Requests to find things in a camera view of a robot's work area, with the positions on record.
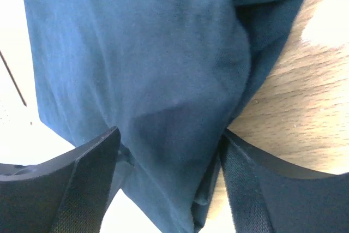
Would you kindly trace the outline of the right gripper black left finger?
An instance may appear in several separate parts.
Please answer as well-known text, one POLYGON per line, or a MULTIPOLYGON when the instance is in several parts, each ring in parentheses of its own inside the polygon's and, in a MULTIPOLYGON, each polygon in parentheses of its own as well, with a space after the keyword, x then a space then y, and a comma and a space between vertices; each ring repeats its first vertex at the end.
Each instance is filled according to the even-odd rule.
POLYGON ((120 133, 37 165, 1 164, 1 232, 99 232, 120 133))

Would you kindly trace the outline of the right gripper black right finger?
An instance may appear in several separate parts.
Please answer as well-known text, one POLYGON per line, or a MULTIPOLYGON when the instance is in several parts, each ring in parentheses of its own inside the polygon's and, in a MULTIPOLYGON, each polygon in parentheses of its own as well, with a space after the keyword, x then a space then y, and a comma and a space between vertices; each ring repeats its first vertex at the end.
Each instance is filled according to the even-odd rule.
POLYGON ((223 177, 236 232, 348 232, 348 174, 289 163, 226 130, 223 177))

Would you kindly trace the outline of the black t shirt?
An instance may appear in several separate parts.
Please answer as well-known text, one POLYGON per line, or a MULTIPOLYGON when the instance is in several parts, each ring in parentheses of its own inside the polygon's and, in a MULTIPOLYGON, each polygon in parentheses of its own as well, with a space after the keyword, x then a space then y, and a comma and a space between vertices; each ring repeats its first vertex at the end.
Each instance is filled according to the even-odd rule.
POLYGON ((198 232, 221 135, 265 81, 303 0, 24 0, 40 120, 74 146, 116 126, 123 192, 198 232))

